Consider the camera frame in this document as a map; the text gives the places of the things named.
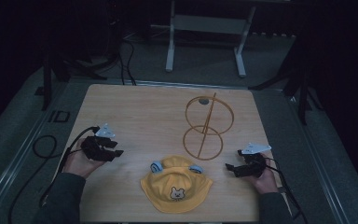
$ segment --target sleeve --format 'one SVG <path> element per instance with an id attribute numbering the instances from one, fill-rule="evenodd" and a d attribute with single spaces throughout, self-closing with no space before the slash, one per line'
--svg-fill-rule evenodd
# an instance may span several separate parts
<path id="1" fill-rule="evenodd" d="M 80 223 L 79 205 L 85 184 L 82 176 L 58 174 L 33 223 Z"/>
<path id="2" fill-rule="evenodd" d="M 259 198 L 260 224 L 294 223 L 286 201 L 280 193 L 266 193 Z"/>

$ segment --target hand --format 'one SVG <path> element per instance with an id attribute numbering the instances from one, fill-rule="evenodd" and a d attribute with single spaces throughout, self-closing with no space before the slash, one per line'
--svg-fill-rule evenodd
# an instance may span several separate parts
<path id="1" fill-rule="evenodd" d="M 266 159 L 266 165 L 270 165 L 270 160 Z M 277 184 L 275 182 L 275 176 L 268 167 L 264 169 L 263 174 L 258 178 L 251 175 L 246 176 L 244 179 L 251 182 L 255 186 L 259 194 L 279 192 Z"/>
<path id="2" fill-rule="evenodd" d="M 80 148 L 81 143 L 84 139 L 80 139 L 77 142 L 77 147 Z M 69 154 L 66 160 L 65 166 L 63 167 L 63 173 L 71 173 L 74 175 L 83 176 L 85 179 L 95 171 L 98 167 L 105 164 L 105 161 L 93 161 L 89 160 L 82 150 Z"/>

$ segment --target yellow hat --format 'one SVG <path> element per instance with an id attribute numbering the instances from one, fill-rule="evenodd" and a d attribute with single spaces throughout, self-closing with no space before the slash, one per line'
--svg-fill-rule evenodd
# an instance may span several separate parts
<path id="1" fill-rule="evenodd" d="M 141 180 L 150 202 L 164 213 L 184 213 L 200 205 L 213 181 L 186 157 L 169 156 L 153 162 L 152 172 Z"/>

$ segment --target white tag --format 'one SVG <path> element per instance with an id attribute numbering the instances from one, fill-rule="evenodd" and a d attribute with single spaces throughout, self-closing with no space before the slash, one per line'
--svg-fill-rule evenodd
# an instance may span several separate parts
<path id="1" fill-rule="evenodd" d="M 255 154 L 255 153 L 264 152 L 264 151 L 267 151 L 270 149 L 272 149 L 271 146 L 249 143 L 249 145 L 245 149 L 243 149 L 241 151 L 241 153 L 242 154 Z"/>
<path id="2" fill-rule="evenodd" d="M 115 137 L 115 135 L 113 134 L 113 131 L 109 128 L 109 125 L 107 125 L 107 123 L 105 123 L 104 126 L 100 130 L 98 130 L 98 132 L 95 134 L 95 136 L 107 137 L 107 138 Z"/>

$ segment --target cartoon face patch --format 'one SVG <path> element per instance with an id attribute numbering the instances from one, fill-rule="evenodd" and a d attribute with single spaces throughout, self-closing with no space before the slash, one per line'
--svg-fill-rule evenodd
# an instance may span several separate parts
<path id="1" fill-rule="evenodd" d="M 176 187 L 172 187 L 172 189 L 171 189 L 171 198 L 175 202 L 181 201 L 182 199 L 185 198 L 185 190 L 184 189 L 177 190 Z"/>

